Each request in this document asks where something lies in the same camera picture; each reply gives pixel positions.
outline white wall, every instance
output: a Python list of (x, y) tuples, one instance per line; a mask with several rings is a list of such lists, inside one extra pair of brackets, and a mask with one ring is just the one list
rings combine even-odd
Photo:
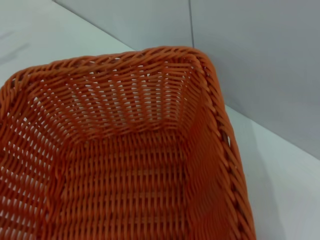
[(320, 158), (320, 2), (191, 0), (226, 104)]
[(56, 2), (136, 50), (193, 44), (188, 0)]

